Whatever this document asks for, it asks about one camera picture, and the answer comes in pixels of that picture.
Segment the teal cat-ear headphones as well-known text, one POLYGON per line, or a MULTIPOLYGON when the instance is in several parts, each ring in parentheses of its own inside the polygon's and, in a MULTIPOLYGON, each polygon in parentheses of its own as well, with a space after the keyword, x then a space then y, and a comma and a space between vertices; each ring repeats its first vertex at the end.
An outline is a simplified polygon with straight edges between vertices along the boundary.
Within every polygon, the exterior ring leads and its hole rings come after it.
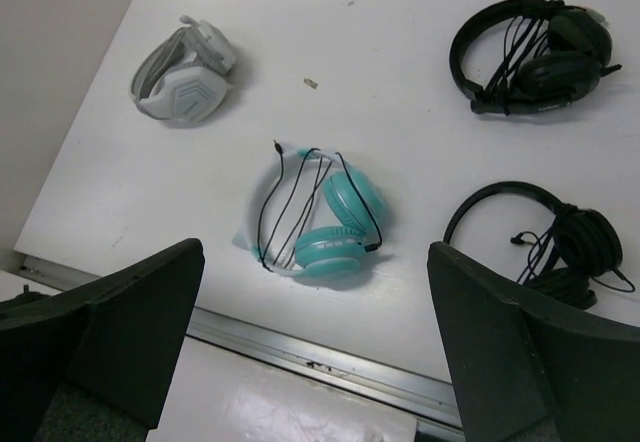
POLYGON ((384 242, 387 203, 378 187, 339 152, 273 143, 276 161, 257 179, 232 243, 269 273, 340 280, 362 269, 384 242), (271 246, 302 175, 315 176, 300 215, 277 253, 271 246))

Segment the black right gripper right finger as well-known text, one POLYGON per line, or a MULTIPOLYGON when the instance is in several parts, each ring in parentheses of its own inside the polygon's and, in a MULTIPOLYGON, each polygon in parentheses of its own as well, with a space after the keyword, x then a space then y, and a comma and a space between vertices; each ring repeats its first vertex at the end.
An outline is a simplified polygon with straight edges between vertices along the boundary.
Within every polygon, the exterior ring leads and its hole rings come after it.
POLYGON ((469 441, 636 441, 639 330, 517 285, 444 242, 432 301, 469 441))

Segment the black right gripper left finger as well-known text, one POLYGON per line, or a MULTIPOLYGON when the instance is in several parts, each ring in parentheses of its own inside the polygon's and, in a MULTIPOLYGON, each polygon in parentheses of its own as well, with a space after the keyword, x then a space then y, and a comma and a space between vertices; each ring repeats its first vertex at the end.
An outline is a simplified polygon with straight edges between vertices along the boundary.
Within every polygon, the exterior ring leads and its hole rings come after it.
POLYGON ((144 441, 159 425, 204 271, 185 239, 57 295, 1 304, 4 441, 144 441))

